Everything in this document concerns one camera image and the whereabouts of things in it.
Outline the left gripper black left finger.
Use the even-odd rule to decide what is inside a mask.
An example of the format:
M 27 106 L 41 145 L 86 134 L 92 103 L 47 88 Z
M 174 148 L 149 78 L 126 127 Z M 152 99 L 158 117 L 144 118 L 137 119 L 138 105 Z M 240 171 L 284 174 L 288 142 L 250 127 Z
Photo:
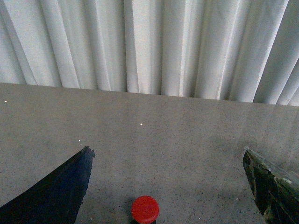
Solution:
M 84 147 L 0 208 L 2 224 L 73 224 L 86 195 L 94 150 Z

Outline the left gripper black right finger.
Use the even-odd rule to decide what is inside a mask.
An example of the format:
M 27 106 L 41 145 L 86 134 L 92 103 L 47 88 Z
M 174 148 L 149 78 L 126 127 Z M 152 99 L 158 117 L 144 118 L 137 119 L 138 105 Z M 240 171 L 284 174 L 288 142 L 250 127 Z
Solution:
M 249 147 L 242 164 L 254 202 L 267 224 L 299 222 L 299 175 L 286 172 Z

